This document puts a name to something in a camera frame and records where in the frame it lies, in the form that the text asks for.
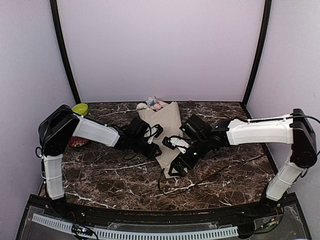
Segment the pink fake flower stem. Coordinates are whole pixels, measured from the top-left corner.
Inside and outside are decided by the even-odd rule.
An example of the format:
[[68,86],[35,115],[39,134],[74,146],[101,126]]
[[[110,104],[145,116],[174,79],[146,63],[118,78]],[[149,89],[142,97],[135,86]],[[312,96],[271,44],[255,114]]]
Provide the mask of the pink fake flower stem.
[[159,110],[165,108],[168,105],[169,105],[168,103],[157,99],[155,104],[153,105],[153,108],[154,108],[155,111],[159,111]]

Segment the peach wrapping paper sheet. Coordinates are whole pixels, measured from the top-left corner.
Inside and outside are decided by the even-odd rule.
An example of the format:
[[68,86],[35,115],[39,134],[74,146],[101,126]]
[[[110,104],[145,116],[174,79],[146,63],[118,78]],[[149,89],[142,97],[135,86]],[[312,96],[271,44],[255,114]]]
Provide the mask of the peach wrapping paper sheet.
[[162,154],[156,157],[160,167],[164,169],[164,176],[166,179],[170,179],[168,171],[171,162],[179,155],[178,149],[172,150],[162,144],[164,137],[170,136],[182,136],[183,133],[180,130],[182,125],[181,116],[179,111],[179,105],[176,101],[171,102],[166,107],[159,111],[154,111],[151,108],[137,111],[139,117],[147,122],[151,127],[159,124],[163,127],[163,132],[158,138],[154,138],[153,142],[160,147]]

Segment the white fake flower stem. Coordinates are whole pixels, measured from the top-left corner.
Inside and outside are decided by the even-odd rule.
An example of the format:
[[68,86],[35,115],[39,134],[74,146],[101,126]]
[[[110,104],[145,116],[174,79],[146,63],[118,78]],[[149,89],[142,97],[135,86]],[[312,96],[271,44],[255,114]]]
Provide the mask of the white fake flower stem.
[[137,111],[146,110],[148,108],[149,108],[149,106],[146,103],[143,103],[143,102],[137,104],[137,106],[136,106],[136,110]]

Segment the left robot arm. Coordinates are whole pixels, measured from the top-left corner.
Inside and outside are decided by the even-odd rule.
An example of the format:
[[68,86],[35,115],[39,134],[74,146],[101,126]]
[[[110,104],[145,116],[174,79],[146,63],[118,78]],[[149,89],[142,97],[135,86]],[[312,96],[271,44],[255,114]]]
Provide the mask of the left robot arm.
[[102,124],[80,115],[68,106],[61,105],[38,127],[44,180],[48,197],[53,200],[51,210],[60,218],[67,218],[71,213],[65,198],[63,187],[62,160],[66,147],[73,137],[103,144],[117,150],[131,150],[155,159],[160,156],[160,147],[153,142],[163,128],[156,124],[135,117],[128,125]]

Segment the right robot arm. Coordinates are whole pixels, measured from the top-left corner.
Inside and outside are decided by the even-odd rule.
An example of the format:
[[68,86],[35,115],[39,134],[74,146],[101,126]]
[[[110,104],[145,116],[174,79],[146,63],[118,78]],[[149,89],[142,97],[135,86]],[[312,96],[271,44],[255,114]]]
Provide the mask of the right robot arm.
[[289,156],[275,177],[267,184],[263,200],[255,205],[255,213],[266,217],[275,208],[284,193],[301,175],[313,167],[320,152],[317,137],[310,120],[313,117],[295,108],[292,113],[258,119],[222,119],[214,125],[192,115],[180,130],[185,138],[167,136],[162,143],[180,153],[172,160],[168,170],[171,177],[184,177],[198,160],[210,151],[246,144],[279,144],[290,146]]

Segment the blue fake flower bunch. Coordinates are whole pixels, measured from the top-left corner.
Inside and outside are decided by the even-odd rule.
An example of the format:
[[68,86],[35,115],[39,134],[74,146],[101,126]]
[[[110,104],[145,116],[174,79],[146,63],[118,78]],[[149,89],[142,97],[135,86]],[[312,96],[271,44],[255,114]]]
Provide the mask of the blue fake flower bunch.
[[148,97],[148,99],[145,102],[149,107],[151,107],[158,103],[158,99],[155,96]]

